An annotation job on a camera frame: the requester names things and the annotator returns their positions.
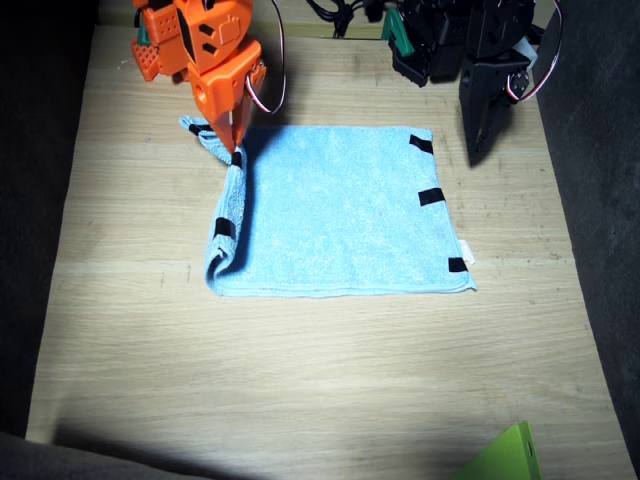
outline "wooden surface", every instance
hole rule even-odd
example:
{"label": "wooden surface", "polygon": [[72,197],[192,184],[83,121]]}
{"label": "wooden surface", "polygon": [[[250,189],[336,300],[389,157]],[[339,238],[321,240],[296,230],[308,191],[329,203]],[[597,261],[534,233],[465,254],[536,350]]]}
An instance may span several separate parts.
{"label": "wooden surface", "polygon": [[[317,3],[330,11],[337,10],[329,0],[317,0]],[[321,20],[311,9],[306,0],[278,0],[287,36],[296,37],[327,37],[333,35],[333,24]],[[538,0],[533,21],[536,25],[546,27],[553,13],[552,0]],[[98,10],[98,20],[102,25],[125,26],[133,25],[133,8],[131,0],[101,0]],[[251,33],[261,42],[266,36],[277,35],[277,17],[270,0],[253,1],[253,18]],[[369,23],[364,10],[359,8],[354,12],[354,18],[349,24],[347,38],[378,39],[382,34],[382,22]]]}
{"label": "wooden surface", "polygon": [[472,170],[457,83],[415,87],[383,42],[291,39],[279,121],[432,129],[479,291],[221,298],[202,261],[225,167],[178,125],[190,88],[125,61],[133,33],[96,29],[29,439],[270,479],[435,479],[529,420],[545,478],[634,478],[535,100]]}

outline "gray fabric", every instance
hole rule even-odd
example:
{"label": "gray fabric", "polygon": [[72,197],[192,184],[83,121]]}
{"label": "gray fabric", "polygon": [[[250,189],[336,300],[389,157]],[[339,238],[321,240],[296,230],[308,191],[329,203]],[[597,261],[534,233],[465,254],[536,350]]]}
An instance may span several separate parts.
{"label": "gray fabric", "polygon": [[13,435],[27,430],[97,3],[0,13],[0,431]]}
{"label": "gray fabric", "polygon": [[179,480],[202,477],[177,475],[126,460],[0,434],[0,478]]}
{"label": "gray fabric", "polygon": [[[562,0],[562,55],[538,95],[602,368],[640,472],[640,2]],[[534,69],[557,40],[552,19]]]}

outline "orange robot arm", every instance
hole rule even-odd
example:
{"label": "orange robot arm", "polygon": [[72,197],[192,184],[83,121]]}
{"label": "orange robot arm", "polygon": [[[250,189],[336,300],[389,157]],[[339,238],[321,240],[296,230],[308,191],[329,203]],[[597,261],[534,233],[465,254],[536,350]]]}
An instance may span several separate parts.
{"label": "orange robot arm", "polygon": [[145,80],[188,78],[198,109],[233,153],[249,125],[251,96],[266,74],[260,44],[247,35],[252,0],[134,0],[151,45],[131,49]]}

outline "green part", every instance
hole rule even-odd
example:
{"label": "green part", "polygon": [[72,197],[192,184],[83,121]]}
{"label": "green part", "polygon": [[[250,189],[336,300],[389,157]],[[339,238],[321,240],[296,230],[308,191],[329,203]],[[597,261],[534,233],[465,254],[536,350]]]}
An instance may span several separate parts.
{"label": "green part", "polygon": [[453,477],[484,479],[542,480],[529,422],[513,425]]}
{"label": "green part", "polygon": [[401,57],[413,55],[413,45],[411,45],[409,37],[407,37],[407,31],[404,29],[402,17],[397,8],[390,8],[384,17],[382,40],[389,40],[390,35],[393,35],[393,41]]}
{"label": "green part", "polygon": [[144,47],[151,45],[149,32],[147,32],[147,27],[144,26],[144,16],[142,14],[140,15],[140,28],[138,28],[138,45]]}

